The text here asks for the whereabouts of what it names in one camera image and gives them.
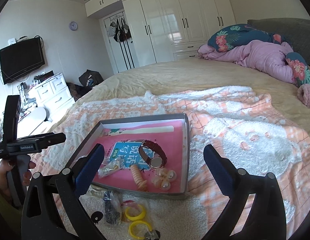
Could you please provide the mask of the person's left hand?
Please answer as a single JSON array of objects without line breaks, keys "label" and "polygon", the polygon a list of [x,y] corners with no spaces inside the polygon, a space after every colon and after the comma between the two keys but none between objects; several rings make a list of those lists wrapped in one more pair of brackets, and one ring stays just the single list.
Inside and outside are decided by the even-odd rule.
[{"label": "person's left hand", "polygon": [[[7,160],[2,160],[0,162],[0,194],[7,200],[9,203],[12,203],[11,192],[9,190],[8,182],[6,174],[7,172],[11,171],[14,167],[14,163]],[[23,186],[30,185],[30,179],[32,177],[31,169],[36,167],[36,163],[30,161],[29,169],[23,174]]]}]

